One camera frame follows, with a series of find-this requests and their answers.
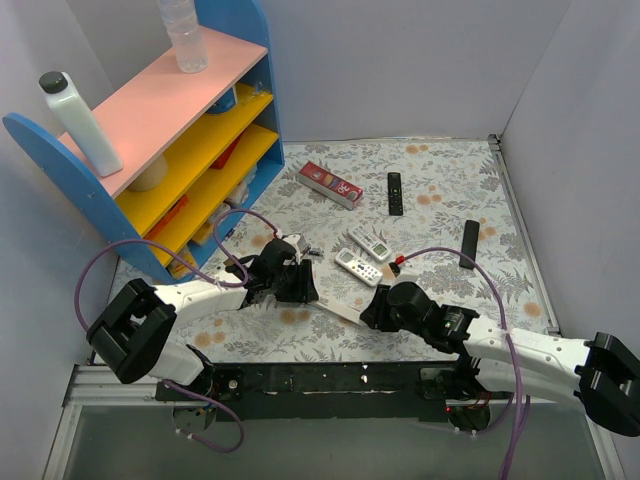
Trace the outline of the slim white remote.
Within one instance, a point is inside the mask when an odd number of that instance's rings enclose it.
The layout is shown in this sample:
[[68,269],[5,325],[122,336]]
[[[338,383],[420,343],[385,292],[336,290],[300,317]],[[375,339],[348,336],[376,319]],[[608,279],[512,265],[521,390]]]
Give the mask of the slim white remote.
[[352,324],[365,326],[366,323],[360,319],[360,312],[345,303],[331,297],[320,297],[318,300],[310,302],[310,305],[334,314]]

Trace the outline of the black remote control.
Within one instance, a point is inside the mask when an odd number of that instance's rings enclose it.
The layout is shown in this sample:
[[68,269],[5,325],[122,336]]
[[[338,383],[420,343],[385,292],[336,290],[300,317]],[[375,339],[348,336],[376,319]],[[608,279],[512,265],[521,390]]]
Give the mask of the black remote control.
[[475,220],[467,220],[464,225],[459,266],[463,269],[473,270],[479,241],[480,223]]

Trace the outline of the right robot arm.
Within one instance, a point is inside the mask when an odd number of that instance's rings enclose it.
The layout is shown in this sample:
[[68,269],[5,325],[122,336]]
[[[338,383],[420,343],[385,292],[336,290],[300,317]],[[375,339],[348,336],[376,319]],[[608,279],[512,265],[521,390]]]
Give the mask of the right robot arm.
[[520,393],[561,403],[599,426],[639,434],[639,360],[617,337],[568,339],[515,328],[476,311],[438,305],[413,282],[377,287],[361,313],[368,327],[408,331],[457,361],[426,380],[428,393],[471,399],[483,392]]

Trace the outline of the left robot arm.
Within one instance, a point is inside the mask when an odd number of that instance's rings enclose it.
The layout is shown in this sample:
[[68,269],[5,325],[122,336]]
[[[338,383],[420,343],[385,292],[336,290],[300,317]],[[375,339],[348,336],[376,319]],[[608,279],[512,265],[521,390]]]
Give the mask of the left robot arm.
[[196,347],[171,342],[172,328],[245,309],[270,295],[284,303],[317,301],[312,263],[303,257],[307,249],[300,234],[271,240],[259,255],[245,259],[246,282],[237,267],[224,268],[211,282],[151,286],[134,279],[88,328],[86,339],[121,383],[151,376],[178,384],[190,399],[203,399],[212,390],[213,365]]

